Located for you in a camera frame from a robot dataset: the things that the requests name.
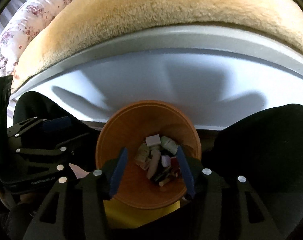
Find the red knitted plush keychain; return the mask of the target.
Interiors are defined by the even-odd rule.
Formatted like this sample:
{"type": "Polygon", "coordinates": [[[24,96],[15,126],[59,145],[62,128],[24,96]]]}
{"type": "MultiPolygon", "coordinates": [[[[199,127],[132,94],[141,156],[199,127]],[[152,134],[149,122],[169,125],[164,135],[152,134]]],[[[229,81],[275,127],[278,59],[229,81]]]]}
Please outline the red knitted plush keychain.
{"type": "Polygon", "coordinates": [[[174,178],[178,178],[181,173],[178,159],[177,157],[171,157],[170,161],[171,161],[170,175],[174,178]]]}

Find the white cylindrical tube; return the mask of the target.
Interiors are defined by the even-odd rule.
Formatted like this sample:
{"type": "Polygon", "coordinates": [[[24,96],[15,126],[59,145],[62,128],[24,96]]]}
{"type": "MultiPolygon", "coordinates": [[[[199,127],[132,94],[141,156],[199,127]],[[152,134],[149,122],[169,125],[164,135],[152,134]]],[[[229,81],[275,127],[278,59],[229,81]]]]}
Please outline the white cylindrical tube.
{"type": "Polygon", "coordinates": [[[157,168],[158,168],[158,162],[161,156],[161,153],[159,150],[152,150],[151,151],[152,159],[150,161],[150,165],[148,168],[147,178],[151,179],[152,176],[155,174],[157,168]]]}

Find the white square box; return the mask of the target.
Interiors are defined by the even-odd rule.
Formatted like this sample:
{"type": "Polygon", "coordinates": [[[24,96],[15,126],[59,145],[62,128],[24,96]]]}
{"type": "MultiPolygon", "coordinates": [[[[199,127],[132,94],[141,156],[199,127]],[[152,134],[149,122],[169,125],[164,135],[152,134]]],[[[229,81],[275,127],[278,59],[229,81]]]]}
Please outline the white square box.
{"type": "Polygon", "coordinates": [[[145,138],[148,147],[153,147],[161,144],[161,139],[158,134],[145,138]]]}

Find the floral plush bed blanket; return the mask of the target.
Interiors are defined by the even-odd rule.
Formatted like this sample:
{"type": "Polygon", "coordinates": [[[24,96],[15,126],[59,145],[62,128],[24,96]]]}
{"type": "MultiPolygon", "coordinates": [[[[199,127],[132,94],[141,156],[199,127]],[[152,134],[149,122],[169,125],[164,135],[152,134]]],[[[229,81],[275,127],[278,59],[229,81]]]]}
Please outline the floral plush bed blanket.
{"type": "Polygon", "coordinates": [[[266,33],[303,53],[303,12],[293,0],[74,0],[27,46],[12,90],[95,44],[153,27],[227,23],[266,33]]]}

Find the small purple white box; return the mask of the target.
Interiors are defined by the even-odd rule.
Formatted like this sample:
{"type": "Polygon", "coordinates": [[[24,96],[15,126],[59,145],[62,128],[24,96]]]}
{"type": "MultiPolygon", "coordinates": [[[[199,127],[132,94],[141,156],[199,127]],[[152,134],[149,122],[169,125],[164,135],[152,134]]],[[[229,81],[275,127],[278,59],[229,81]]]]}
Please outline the small purple white box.
{"type": "Polygon", "coordinates": [[[169,155],[161,156],[161,163],[163,167],[169,167],[171,165],[171,158],[169,155]]]}

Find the orange trash bin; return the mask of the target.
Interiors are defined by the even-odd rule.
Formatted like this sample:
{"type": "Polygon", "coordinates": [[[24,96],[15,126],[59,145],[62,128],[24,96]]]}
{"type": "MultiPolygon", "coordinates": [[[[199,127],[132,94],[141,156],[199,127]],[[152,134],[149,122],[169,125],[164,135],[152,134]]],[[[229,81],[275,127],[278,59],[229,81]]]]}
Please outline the orange trash bin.
{"type": "Polygon", "coordinates": [[[144,210],[160,209],[177,202],[186,193],[181,175],[164,186],[147,176],[152,151],[147,138],[168,137],[184,154],[201,158],[200,139],[191,120],[182,111],[162,101],[139,101],[116,112],[104,125],[96,148],[96,167],[119,156],[123,148],[128,161],[114,198],[144,210]]]}

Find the white green small tube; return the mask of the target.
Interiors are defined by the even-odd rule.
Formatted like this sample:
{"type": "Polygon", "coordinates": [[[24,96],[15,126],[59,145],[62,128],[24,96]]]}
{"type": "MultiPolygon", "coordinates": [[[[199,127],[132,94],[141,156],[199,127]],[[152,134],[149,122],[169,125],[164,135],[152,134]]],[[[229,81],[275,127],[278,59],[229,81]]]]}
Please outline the white green small tube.
{"type": "Polygon", "coordinates": [[[166,185],[166,184],[169,183],[170,181],[171,181],[170,178],[166,178],[166,179],[164,179],[163,181],[160,181],[160,182],[159,182],[159,186],[160,186],[160,187],[163,187],[164,185],[166,185]]]}

